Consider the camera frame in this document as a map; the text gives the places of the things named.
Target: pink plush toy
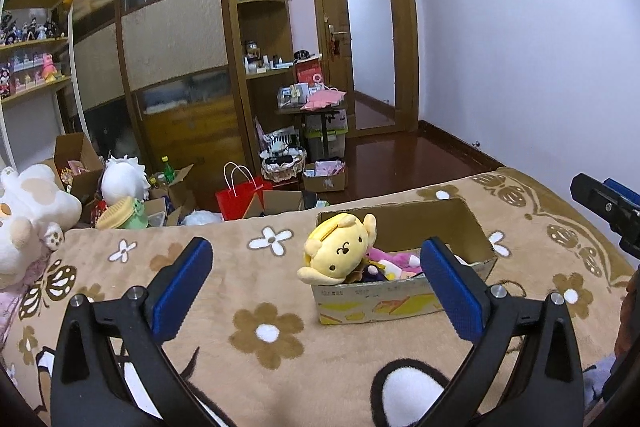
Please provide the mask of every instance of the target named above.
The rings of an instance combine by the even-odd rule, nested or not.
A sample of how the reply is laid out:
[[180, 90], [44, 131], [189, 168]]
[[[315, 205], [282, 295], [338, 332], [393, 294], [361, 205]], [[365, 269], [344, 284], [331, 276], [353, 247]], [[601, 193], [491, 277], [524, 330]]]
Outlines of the pink plush toy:
[[367, 253], [367, 255], [369, 256], [370, 260], [375, 261], [376, 263], [387, 261], [388, 263], [392, 263], [398, 266], [402, 271], [411, 273], [422, 273], [422, 268], [420, 268], [420, 258], [418, 258], [417, 255], [409, 252], [390, 255], [383, 252], [382, 250], [379, 250], [378, 248], [371, 247], [369, 248], [369, 252]]
[[44, 67], [42, 68], [42, 77], [45, 82], [53, 82], [56, 79], [58, 70], [53, 65], [53, 57], [49, 54], [43, 55]]

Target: floral blanket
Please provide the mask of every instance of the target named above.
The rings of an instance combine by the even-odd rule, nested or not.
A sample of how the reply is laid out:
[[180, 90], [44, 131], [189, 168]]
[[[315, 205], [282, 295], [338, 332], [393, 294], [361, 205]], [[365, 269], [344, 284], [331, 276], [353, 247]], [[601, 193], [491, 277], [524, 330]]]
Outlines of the floral blanket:
[[[447, 185], [337, 205], [463, 198], [499, 260], [488, 283], [544, 298], [556, 289], [574, 320], [583, 366], [610, 353], [631, 267], [570, 204], [508, 168]], [[451, 378], [470, 344], [446, 314], [364, 325], [322, 326], [311, 289], [295, 277], [317, 210], [142, 231], [72, 230], [44, 277], [30, 287], [3, 356], [28, 404], [49, 422], [50, 371], [70, 296], [119, 298], [147, 285], [195, 235], [208, 239], [214, 267], [164, 350], [204, 402], [239, 426], [372, 425], [372, 380], [388, 362], [424, 361]], [[510, 354], [482, 408], [492, 407], [520, 349]]]

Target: baseboard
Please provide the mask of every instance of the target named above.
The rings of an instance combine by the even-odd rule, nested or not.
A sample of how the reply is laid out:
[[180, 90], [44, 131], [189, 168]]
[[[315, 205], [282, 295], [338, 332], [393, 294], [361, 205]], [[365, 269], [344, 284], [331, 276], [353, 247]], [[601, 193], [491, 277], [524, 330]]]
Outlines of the baseboard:
[[353, 91], [353, 98], [367, 107], [372, 108], [374, 111], [385, 115], [391, 120], [396, 117], [396, 108], [393, 105], [382, 102], [382, 100], [378, 100], [377, 98], [373, 98], [372, 96], [357, 90]]
[[488, 171], [495, 171], [497, 168], [504, 167], [504, 165], [495, 158], [491, 158], [488, 154], [483, 153], [481, 150], [476, 149], [472, 145], [463, 142], [461, 139], [456, 138], [452, 134], [443, 131], [427, 121], [418, 120], [418, 131], [422, 136], [447, 152], [456, 155], [462, 154], [465, 158], [474, 161]]

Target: plush toy nose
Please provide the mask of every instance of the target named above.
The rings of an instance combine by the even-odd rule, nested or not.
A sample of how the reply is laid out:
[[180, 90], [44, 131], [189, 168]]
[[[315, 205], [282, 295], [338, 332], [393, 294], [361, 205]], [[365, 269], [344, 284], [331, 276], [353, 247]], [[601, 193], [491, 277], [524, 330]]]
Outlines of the plush toy nose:
[[9, 229], [9, 237], [14, 247], [22, 250], [27, 246], [31, 234], [33, 233], [33, 225], [26, 217], [15, 217]]

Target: red shopping bag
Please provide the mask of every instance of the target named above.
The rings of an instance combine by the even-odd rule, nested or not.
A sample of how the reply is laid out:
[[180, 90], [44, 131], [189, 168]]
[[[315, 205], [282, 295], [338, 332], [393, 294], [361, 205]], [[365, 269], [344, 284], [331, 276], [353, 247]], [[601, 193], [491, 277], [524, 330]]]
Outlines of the red shopping bag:
[[[229, 165], [234, 166], [229, 176], [231, 179], [230, 183], [229, 178], [226, 177], [226, 168]], [[234, 172], [236, 172], [236, 170], [242, 172], [247, 181], [236, 185], [234, 183]], [[254, 178], [249, 169], [244, 165], [236, 165], [233, 162], [229, 162], [225, 165], [224, 172], [226, 189], [216, 192], [216, 199], [218, 200], [218, 206], [220, 206], [220, 212], [222, 213], [222, 217], [225, 218], [225, 221], [241, 219], [247, 208], [249, 208], [249, 203], [251, 203], [254, 194], [258, 194], [260, 203], [264, 204], [262, 192], [273, 188], [271, 182], [265, 181], [260, 176]]]

